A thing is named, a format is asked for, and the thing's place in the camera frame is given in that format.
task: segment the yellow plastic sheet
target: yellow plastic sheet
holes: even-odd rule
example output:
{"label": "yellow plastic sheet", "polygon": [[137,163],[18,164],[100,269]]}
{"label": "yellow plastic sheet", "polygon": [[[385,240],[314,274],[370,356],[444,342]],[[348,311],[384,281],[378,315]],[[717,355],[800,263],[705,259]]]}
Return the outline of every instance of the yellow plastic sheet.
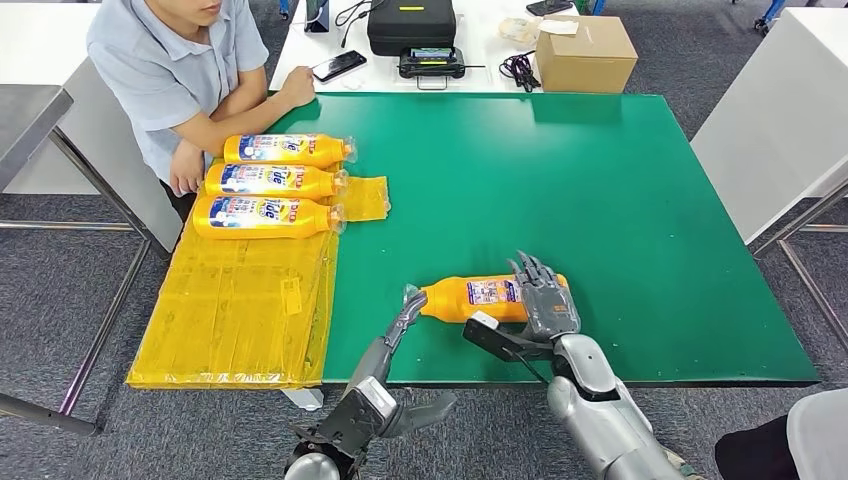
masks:
{"label": "yellow plastic sheet", "polygon": [[[385,177],[351,178],[350,221],[386,218]],[[338,235],[210,240],[189,222],[127,383],[135,388],[300,388],[321,382]]]}

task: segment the cardboard box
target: cardboard box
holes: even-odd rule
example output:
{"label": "cardboard box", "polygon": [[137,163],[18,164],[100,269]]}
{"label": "cardboard box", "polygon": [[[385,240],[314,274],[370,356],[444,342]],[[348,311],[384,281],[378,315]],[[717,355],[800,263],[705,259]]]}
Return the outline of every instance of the cardboard box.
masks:
{"label": "cardboard box", "polygon": [[578,22],[575,35],[541,32],[536,64],[546,92],[621,93],[636,65],[636,50],[618,17],[569,17],[546,20]]}

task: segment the green tabletop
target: green tabletop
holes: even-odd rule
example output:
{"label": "green tabletop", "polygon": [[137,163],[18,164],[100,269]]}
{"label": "green tabletop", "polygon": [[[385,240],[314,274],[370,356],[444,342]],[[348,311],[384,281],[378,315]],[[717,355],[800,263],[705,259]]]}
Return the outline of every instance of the green tabletop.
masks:
{"label": "green tabletop", "polygon": [[[389,180],[388,219],[341,237],[326,382],[349,378],[405,284],[509,273],[516,249],[568,278],[625,382],[817,380],[662,97],[324,94],[270,131],[353,136],[351,173]],[[534,381],[462,328],[420,317],[389,381]]]}

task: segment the orange bottle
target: orange bottle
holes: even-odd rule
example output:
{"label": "orange bottle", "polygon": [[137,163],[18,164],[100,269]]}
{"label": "orange bottle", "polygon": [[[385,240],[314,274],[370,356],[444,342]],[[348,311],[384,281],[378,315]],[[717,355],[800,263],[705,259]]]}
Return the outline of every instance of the orange bottle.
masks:
{"label": "orange bottle", "polygon": [[327,168],[356,161],[353,138],[324,134],[235,135],[224,143],[224,162],[262,162]]}
{"label": "orange bottle", "polygon": [[[560,285],[568,287],[565,277],[557,275],[557,279]],[[499,322],[527,321],[515,275],[449,277],[421,290],[427,294],[421,314],[443,322],[465,323],[478,310]]]}
{"label": "orange bottle", "polygon": [[344,230],[341,205],[270,197],[197,198],[192,212],[197,234],[205,238],[246,240],[306,238],[318,232]]}
{"label": "orange bottle", "polygon": [[209,167],[203,188],[207,195],[265,195],[318,200],[342,193],[347,171],[331,173],[306,165],[223,164]]}

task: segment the man's hand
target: man's hand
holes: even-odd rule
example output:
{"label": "man's hand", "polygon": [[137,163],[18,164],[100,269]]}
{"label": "man's hand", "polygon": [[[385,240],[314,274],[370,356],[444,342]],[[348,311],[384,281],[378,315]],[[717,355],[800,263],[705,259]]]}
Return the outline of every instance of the man's hand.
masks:
{"label": "man's hand", "polygon": [[180,195],[196,192],[203,183],[203,150],[180,140],[171,157],[171,189]]}
{"label": "man's hand", "polygon": [[315,99],[314,81],[311,68],[295,67],[274,96],[285,99],[292,108],[302,107]]}

